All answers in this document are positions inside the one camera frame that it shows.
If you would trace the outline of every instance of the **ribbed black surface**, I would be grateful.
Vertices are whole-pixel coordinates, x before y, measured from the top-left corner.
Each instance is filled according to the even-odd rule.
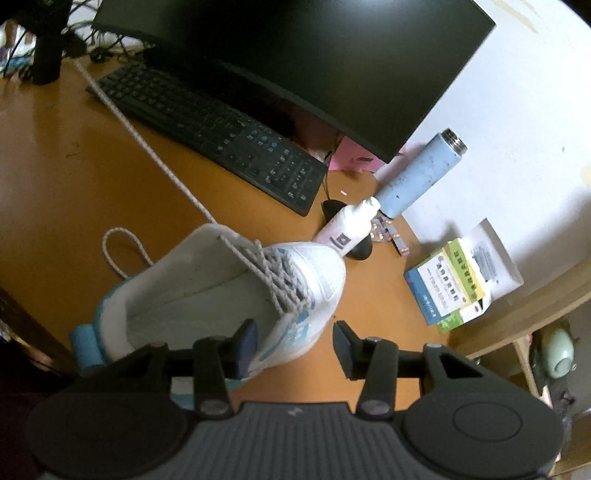
[[[55,479],[45,475],[45,480]],[[204,422],[142,480],[441,480],[406,452],[394,429],[359,420],[347,404],[247,403]]]

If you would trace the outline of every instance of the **white bottle cap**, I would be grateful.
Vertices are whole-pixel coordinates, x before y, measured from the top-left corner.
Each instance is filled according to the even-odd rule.
[[[353,207],[353,214],[359,219],[370,221],[377,215],[379,209],[380,204],[376,198],[369,197]]]

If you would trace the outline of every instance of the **white plastic bottle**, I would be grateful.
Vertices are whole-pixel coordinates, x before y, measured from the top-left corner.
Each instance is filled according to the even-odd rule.
[[[334,248],[344,257],[371,231],[371,220],[379,210],[379,202],[370,197],[358,205],[341,208],[312,240]]]

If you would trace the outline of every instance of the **bottle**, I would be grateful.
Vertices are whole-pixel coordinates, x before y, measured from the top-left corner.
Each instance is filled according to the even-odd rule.
[[[379,210],[379,202],[370,197],[358,205],[341,208],[326,226],[312,239],[328,245],[344,257],[371,231],[371,220]]]
[[[390,218],[400,215],[457,165],[467,150],[449,128],[435,135],[408,167],[378,192],[382,212]]]

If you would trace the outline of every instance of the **circular cover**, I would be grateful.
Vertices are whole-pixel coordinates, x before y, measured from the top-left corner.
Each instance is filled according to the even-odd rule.
[[[557,415],[525,392],[435,391],[407,410],[402,430],[431,463],[475,479],[533,475],[562,444]]]
[[[68,478],[138,475],[167,460],[187,429],[185,414],[156,393],[62,393],[27,420],[27,442],[48,470]]]

